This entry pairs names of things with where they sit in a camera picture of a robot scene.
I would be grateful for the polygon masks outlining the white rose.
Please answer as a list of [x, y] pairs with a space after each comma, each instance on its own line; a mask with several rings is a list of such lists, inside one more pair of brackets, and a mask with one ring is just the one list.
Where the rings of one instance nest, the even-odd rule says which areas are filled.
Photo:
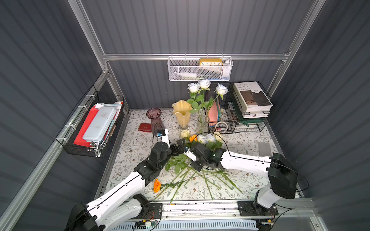
[[205, 92], [210, 90], [210, 85], [211, 85], [211, 82], [209, 80], [199, 80], [198, 81], [198, 84], [200, 86], [200, 89], [199, 89], [199, 99], [200, 99], [200, 106], [199, 106], [199, 121], [201, 123], [208, 123], [208, 120], [209, 120], [209, 117], [208, 117], [208, 114], [207, 114], [207, 109], [208, 109], [208, 103], [207, 105], [205, 106], [204, 103], [205, 103]]
[[210, 99], [209, 99], [209, 101], [208, 101], [208, 105], [206, 106], [207, 115], [209, 115], [210, 110], [211, 110], [214, 102], [217, 101], [218, 98], [220, 98], [221, 100], [223, 100], [224, 99], [224, 96], [228, 94], [229, 90], [224, 85], [217, 84], [214, 92], [216, 93], [216, 96], [215, 97], [211, 96]]
[[199, 83], [190, 83], [187, 87], [189, 91], [189, 99], [187, 103], [191, 104], [191, 113], [200, 114], [203, 104], [203, 95], [201, 94], [200, 84]]
[[208, 140], [207, 137], [204, 135], [198, 135], [196, 138], [197, 142], [200, 142], [202, 144], [207, 144]]

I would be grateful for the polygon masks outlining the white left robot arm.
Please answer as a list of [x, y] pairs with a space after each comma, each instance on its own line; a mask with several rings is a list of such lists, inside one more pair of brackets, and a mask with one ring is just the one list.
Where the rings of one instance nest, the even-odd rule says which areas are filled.
[[67, 221], [66, 231], [109, 231], [119, 224], [147, 214], [149, 201], [139, 191], [154, 181], [169, 159], [185, 152], [185, 139], [175, 144], [159, 141], [150, 155], [119, 185], [88, 204], [76, 204]]

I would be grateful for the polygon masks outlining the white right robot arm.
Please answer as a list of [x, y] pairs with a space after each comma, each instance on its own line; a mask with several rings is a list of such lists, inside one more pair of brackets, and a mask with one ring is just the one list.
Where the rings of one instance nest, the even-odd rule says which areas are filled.
[[197, 171], [203, 167], [233, 169], [266, 178], [267, 185], [257, 191], [251, 205], [255, 213], [275, 209], [278, 200], [292, 200], [298, 193], [296, 187], [300, 174], [281, 154], [273, 153], [269, 157], [248, 156], [223, 148], [210, 149], [196, 141], [184, 148], [184, 154], [191, 159], [191, 166]]

